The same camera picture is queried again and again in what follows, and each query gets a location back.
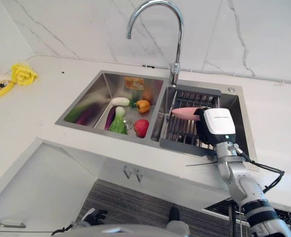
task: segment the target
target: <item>sink drain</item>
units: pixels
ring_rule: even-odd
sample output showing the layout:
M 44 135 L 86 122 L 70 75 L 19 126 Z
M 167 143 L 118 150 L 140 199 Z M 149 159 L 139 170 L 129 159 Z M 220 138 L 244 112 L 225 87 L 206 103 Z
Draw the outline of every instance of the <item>sink drain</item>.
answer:
M 134 119 L 131 117 L 124 117 L 123 121 L 124 121 L 126 130 L 130 130 L 135 124 Z

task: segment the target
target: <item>chrome faucet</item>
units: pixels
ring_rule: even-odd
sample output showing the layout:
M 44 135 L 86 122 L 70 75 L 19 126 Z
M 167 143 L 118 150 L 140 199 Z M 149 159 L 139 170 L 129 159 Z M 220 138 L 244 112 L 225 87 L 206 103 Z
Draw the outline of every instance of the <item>chrome faucet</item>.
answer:
M 166 6 L 169 9 L 171 9 L 175 15 L 177 16 L 179 20 L 179 43 L 177 45 L 177 52 L 176 52 L 176 59 L 175 63 L 171 63 L 171 72 L 170 72 L 170 84 L 176 85 L 179 73 L 180 73 L 180 54 L 181 54 L 181 46 L 182 46 L 182 37 L 183 37 L 183 32 L 184 32 L 184 19 L 182 16 L 181 11 L 179 8 L 169 0 L 149 0 L 144 3 L 142 3 L 131 15 L 129 23 L 128 23 L 128 28 L 127 28 L 127 39 L 131 39 L 131 30 L 132 26 L 135 23 L 136 18 L 140 15 L 140 13 L 147 9 L 150 6 L 154 5 L 162 5 Z

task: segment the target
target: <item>yellow bell pepper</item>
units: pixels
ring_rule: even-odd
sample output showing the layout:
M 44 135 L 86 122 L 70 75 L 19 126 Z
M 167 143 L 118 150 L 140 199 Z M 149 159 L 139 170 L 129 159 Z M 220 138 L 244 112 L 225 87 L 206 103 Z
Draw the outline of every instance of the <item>yellow bell pepper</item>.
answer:
M 139 100 L 136 102 L 136 106 L 140 114 L 146 113 L 150 110 L 150 103 L 147 100 Z

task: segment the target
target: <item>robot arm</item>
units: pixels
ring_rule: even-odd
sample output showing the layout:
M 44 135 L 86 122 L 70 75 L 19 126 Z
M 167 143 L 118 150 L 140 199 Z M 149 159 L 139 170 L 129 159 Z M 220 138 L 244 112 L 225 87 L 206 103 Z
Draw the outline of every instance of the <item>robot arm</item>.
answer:
M 235 141 L 235 127 L 228 109 L 198 110 L 199 138 L 216 148 L 218 169 L 229 193 L 243 210 L 255 237 L 291 237 L 291 231 L 269 204 L 260 185 L 249 174 L 239 157 L 242 151 Z

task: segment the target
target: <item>yellow rose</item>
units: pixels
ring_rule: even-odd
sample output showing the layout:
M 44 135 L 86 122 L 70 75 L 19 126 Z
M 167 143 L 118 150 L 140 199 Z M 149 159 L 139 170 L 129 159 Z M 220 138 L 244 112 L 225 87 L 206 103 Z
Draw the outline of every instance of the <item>yellow rose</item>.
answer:
M 37 76 L 37 73 L 28 65 L 17 63 L 12 66 L 12 81 L 20 85 L 29 85 L 33 83 Z

